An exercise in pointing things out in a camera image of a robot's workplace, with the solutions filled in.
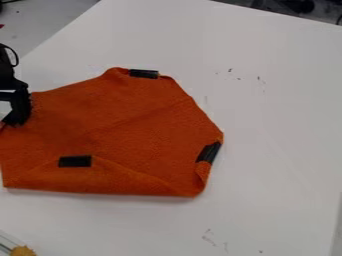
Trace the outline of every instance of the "black tape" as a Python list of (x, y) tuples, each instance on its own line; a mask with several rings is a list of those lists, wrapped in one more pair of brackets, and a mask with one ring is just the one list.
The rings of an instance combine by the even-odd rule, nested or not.
[(91, 156), (63, 156), (58, 167), (91, 167)]
[(130, 69), (129, 75), (133, 77), (158, 79), (159, 72), (156, 70)]
[(221, 143), (218, 141), (211, 145), (206, 145), (197, 157), (196, 162), (205, 161), (212, 164), (220, 147)]

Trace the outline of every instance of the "yellow object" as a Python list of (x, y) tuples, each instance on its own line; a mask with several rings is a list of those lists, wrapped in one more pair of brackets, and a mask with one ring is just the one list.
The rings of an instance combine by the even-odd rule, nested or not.
[(10, 256), (37, 256), (37, 254), (27, 246), (18, 246), (12, 250)]

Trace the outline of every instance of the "white table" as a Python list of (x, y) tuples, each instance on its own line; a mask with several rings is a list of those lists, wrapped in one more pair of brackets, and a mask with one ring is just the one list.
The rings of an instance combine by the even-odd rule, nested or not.
[(18, 71), (47, 90), (112, 66), (173, 76), (224, 130), (205, 192), (3, 189), (2, 230), (39, 256), (330, 254), (342, 191), (341, 27), (201, 0), (102, 0)]

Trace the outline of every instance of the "orange cloth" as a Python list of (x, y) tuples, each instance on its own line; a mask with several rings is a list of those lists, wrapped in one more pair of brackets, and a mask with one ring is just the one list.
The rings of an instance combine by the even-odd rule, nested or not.
[[(0, 133), (9, 188), (102, 194), (195, 196), (211, 164), (196, 162), (223, 134), (170, 77), (102, 76), (32, 94), (22, 127)], [(62, 156), (91, 155), (91, 167), (58, 167)]]

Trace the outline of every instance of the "table surface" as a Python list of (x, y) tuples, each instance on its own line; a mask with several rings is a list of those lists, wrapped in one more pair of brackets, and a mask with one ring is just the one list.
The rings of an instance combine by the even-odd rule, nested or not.
[(113, 66), (174, 77), (225, 132), (209, 184), (196, 199), (2, 189), (0, 228), (40, 256), (329, 255), (341, 47), (341, 27), (268, 12), (102, 0), (28, 54), (18, 76), (35, 91)]

